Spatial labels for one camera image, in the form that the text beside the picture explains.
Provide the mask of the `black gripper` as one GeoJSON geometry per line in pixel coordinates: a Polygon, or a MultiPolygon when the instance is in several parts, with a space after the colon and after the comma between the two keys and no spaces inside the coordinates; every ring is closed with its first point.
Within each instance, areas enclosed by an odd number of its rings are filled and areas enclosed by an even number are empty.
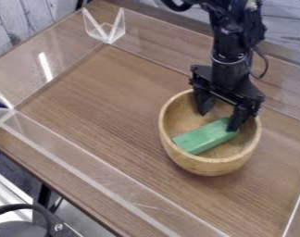
{"type": "Polygon", "coordinates": [[[250,82],[253,55],[246,54],[235,61],[211,56],[211,65],[191,65],[190,85],[194,91],[197,110],[202,116],[221,99],[234,106],[226,126],[237,131],[250,116],[258,114],[265,96],[250,82]]]}

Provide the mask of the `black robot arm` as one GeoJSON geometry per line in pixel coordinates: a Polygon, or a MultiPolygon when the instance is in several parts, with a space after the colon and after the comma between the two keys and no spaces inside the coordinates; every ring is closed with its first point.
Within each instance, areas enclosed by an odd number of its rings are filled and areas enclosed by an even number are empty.
{"type": "Polygon", "coordinates": [[[211,65],[193,65],[190,85],[198,112],[205,115],[218,99],[233,105],[226,129],[237,131],[243,122],[258,114],[265,95],[251,80],[253,55],[265,38],[261,0],[160,0],[175,12],[193,6],[209,13],[213,30],[211,65]]]}

